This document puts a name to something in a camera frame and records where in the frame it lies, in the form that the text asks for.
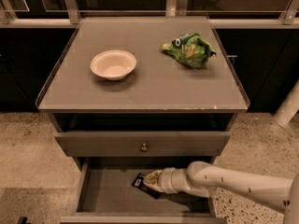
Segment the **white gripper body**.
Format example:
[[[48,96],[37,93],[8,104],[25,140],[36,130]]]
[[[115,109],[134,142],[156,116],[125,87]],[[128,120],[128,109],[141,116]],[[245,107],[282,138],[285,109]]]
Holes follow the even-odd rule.
[[[158,177],[158,187],[166,194],[188,192],[190,185],[185,169],[165,168]]]

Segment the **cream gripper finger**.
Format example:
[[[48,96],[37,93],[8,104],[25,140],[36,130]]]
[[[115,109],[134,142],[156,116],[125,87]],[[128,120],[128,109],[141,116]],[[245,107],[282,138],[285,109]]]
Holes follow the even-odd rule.
[[[159,184],[159,176],[161,174],[161,170],[156,170],[146,175],[143,179],[143,183],[150,189],[153,189],[158,192],[163,192],[161,185]]]

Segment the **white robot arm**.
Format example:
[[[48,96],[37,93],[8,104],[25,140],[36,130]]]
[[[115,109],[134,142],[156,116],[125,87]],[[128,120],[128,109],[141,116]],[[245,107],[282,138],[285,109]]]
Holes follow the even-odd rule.
[[[205,198],[216,188],[227,189],[282,213],[283,224],[299,224],[299,175],[294,179],[256,175],[194,161],[187,168],[153,171],[143,183],[161,193],[185,192]]]

